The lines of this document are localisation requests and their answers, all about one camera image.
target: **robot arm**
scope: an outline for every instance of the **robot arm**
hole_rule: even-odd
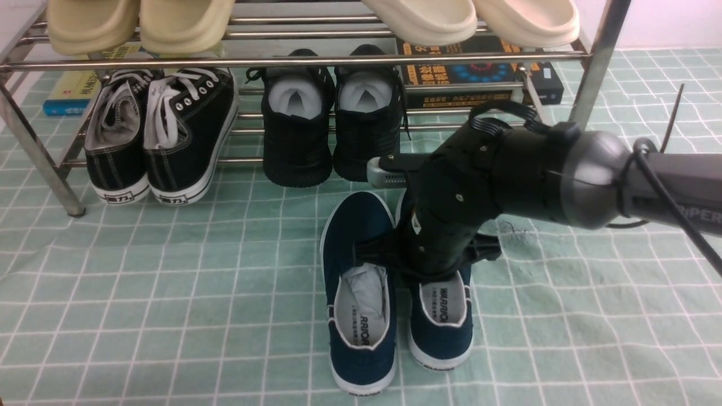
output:
[[[525,118],[525,129],[478,116],[491,108]],[[369,182],[407,187],[414,210],[389,235],[358,243],[357,262],[426,280],[443,278],[465,264],[499,256],[498,240],[477,231],[502,213],[591,230],[620,215],[639,217],[684,228],[695,244],[707,244],[690,234],[696,230],[722,236],[718,156],[661,154],[647,139],[629,151],[613,134],[581,131],[574,123],[548,127],[524,109],[512,102],[486,103],[432,154],[371,160]],[[676,213],[660,185],[676,203]],[[709,245],[700,249],[722,272]]]

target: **black canvas sneaker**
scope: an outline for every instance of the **black canvas sneaker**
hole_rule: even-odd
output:
[[[290,56],[316,56],[308,49]],[[325,67],[249,69],[264,81],[264,173],[280,186],[309,187],[331,175],[329,111],[334,81]]]
[[[351,55],[384,52],[366,44]],[[335,71],[334,169],[344,179],[366,182],[366,164],[371,158],[399,151],[402,121],[408,133],[404,83],[392,66],[339,66]]]
[[[85,135],[85,157],[95,193],[108,204],[148,194],[143,130],[148,88],[160,70],[120,70],[101,89]]]
[[[150,85],[144,154],[159,202],[181,206],[208,192],[237,114],[238,86],[228,69],[181,69]]]

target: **shoe collar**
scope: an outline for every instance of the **shoe collar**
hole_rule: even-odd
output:
[[[424,314],[424,317],[427,321],[429,321],[431,324],[434,324],[435,326],[439,327],[453,327],[453,328],[459,328],[466,323],[466,316],[469,313],[469,304],[471,303],[471,297],[469,295],[469,287],[464,284],[464,280],[461,278],[461,273],[459,271],[456,271],[456,273],[453,276],[454,282],[458,284],[458,287],[460,290],[464,292],[464,309],[461,314],[461,319],[456,323],[441,323],[439,321],[434,320],[431,316],[429,316],[429,312],[426,309],[426,304],[423,301],[423,292],[421,289],[424,287],[422,283],[419,283],[417,287],[417,295],[419,297],[419,302],[421,303],[421,311]]]

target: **white wall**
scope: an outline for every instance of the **white wall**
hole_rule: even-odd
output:
[[[593,40],[606,0],[576,0]],[[617,48],[722,47],[722,0],[632,0]]]

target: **shoe logo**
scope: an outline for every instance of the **shoe logo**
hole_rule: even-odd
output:
[[[354,345],[371,345],[370,333],[368,332],[368,317],[359,317],[358,311],[354,307],[351,310],[351,320]]]
[[[188,204],[188,198],[185,196],[178,196],[178,197],[166,197],[166,196],[158,196],[160,201],[164,204],[169,204],[171,206],[182,206],[184,204]]]
[[[361,316],[361,344],[371,345],[371,341],[369,341],[368,336],[368,317]]]
[[[449,289],[439,289],[439,321],[446,323],[449,320],[448,299]]]
[[[105,195],[105,201],[110,204],[121,204],[121,203],[129,203],[135,200],[135,196],[133,196],[132,192],[124,193],[124,194],[116,194],[116,195]]]

